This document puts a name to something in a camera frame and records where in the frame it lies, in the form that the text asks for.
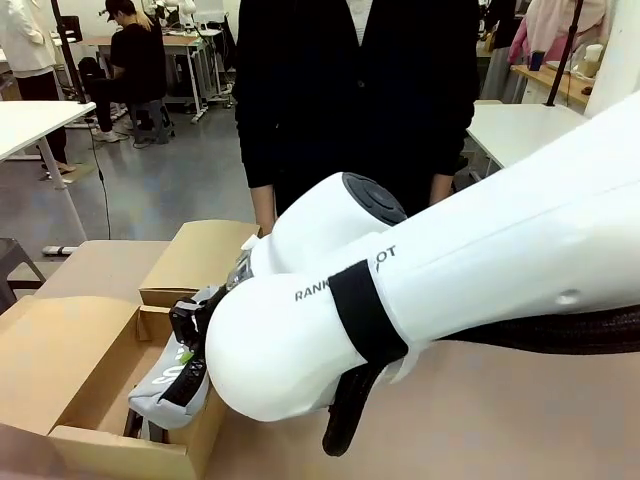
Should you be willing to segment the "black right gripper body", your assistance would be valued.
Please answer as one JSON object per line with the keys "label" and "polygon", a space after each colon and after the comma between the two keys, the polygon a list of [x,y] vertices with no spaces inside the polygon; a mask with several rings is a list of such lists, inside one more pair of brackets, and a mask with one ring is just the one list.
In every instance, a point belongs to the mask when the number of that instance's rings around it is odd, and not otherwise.
{"label": "black right gripper body", "polygon": [[200,323],[208,323],[217,305],[226,295],[226,286],[208,286],[197,293],[197,320]]}

